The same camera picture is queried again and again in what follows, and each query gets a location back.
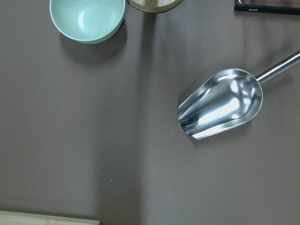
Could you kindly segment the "wooden mug tree stand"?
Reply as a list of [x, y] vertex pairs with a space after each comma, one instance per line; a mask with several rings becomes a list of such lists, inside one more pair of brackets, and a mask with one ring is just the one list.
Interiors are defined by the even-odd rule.
[[171, 10], [181, 4], [183, 0], [127, 0], [134, 8], [143, 12], [161, 13]]

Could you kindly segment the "steel scoop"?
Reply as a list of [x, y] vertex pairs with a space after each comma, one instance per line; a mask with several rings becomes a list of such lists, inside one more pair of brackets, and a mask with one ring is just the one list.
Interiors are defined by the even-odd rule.
[[296, 52], [257, 76], [240, 68], [217, 72], [178, 106], [179, 125], [200, 140], [251, 121], [263, 104], [262, 85], [299, 62]]

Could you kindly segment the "mint green bowl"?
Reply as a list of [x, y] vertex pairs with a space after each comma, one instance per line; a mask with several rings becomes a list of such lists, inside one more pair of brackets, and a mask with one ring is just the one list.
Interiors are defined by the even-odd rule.
[[49, 11], [57, 30], [84, 44], [97, 44], [111, 38], [125, 14], [124, 0], [51, 0]]

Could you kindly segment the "black tray with glasses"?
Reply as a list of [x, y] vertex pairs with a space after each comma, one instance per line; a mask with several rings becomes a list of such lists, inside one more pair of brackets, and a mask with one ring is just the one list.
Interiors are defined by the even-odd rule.
[[234, 10], [300, 15], [299, 0], [235, 0]]

